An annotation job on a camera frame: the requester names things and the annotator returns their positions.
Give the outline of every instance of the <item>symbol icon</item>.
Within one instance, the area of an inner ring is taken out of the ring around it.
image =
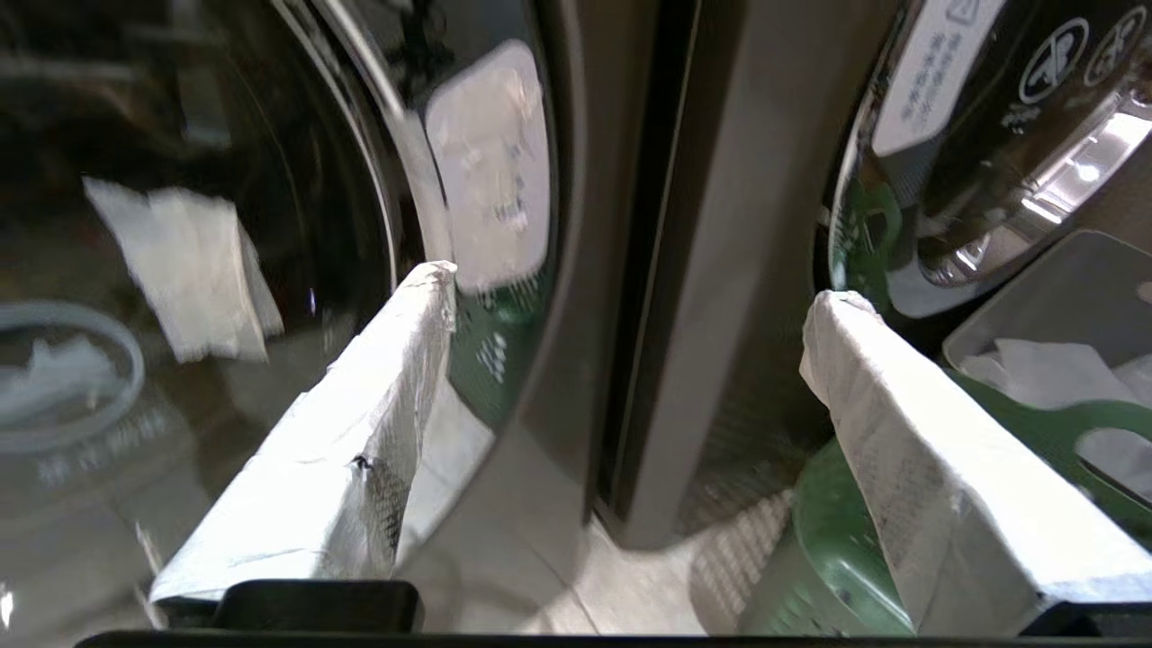
[[[972,27],[979,12],[980,0],[952,0],[943,15],[954,23]]]
[[[1131,50],[1140,31],[1144,30],[1144,21],[1147,15],[1149,12],[1143,6],[1136,7],[1112,25],[1108,33],[1104,35],[1104,40],[1100,40],[1100,44],[1096,46],[1092,58],[1087,60],[1087,69],[1084,70],[1084,85],[1091,88],[1100,83],[1120,66],[1124,54]]]
[[[1084,18],[1073,18],[1048,35],[1020,77],[1020,100],[1034,104],[1051,95],[1073,73],[1086,42]]]

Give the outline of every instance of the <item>front-loading washer door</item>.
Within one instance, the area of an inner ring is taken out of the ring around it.
[[[265,3],[0,7],[0,643],[146,625],[416,261],[367,106]]]
[[[832,286],[922,318],[1001,284],[1152,130],[1147,7],[910,2],[852,125]]]

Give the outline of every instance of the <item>green laundry basket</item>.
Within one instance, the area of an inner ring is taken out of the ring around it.
[[[1076,442],[1096,429],[1130,430],[1152,440],[1152,410],[1119,401],[1037,409],[978,380],[948,374],[998,423],[1152,549],[1152,510],[1076,454]],[[801,475],[791,526],[760,577],[741,619],[741,632],[838,636],[914,633],[864,497],[835,440],[817,453]]]

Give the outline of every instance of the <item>washing machine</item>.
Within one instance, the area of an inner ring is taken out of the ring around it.
[[[631,223],[596,474],[617,543],[665,547],[787,489],[827,442],[797,371],[816,291],[862,293],[938,357],[1068,232],[1146,244],[1147,13],[699,3],[666,71],[669,164]]]
[[[449,380],[507,428],[490,462],[520,480],[470,489],[497,511],[473,537],[518,551],[500,534],[539,510],[556,534],[578,527],[657,15],[516,0],[0,7],[0,645],[162,623],[153,575],[425,259],[460,266]],[[477,150],[499,164],[473,173]],[[492,231],[446,217],[477,191],[526,241],[514,268],[485,256],[505,250],[486,247]],[[493,520],[505,530],[485,535]],[[540,551],[570,563],[570,540]],[[432,558],[414,580],[450,563]],[[493,560],[475,573],[503,573]]]

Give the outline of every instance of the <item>white label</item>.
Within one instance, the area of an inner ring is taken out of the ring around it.
[[[1096,52],[1087,60],[1087,68],[1084,70],[1084,85],[1089,88],[1100,83],[1116,69],[1124,54],[1136,44],[1142,31],[1144,21],[1147,18],[1147,9],[1136,7],[1124,14],[1116,24],[1112,25],[1108,33],[1096,46]]]
[[[536,273],[548,246],[544,99],[531,50],[505,43],[441,86],[425,129],[448,205],[465,294]]]
[[[931,140],[948,123],[976,54],[1003,0],[929,0],[892,75],[872,150],[888,156]]]
[[[1024,74],[1020,75],[1021,101],[1034,104],[1068,78],[1084,53],[1087,32],[1087,21],[1073,18],[1044,39],[1024,68]]]

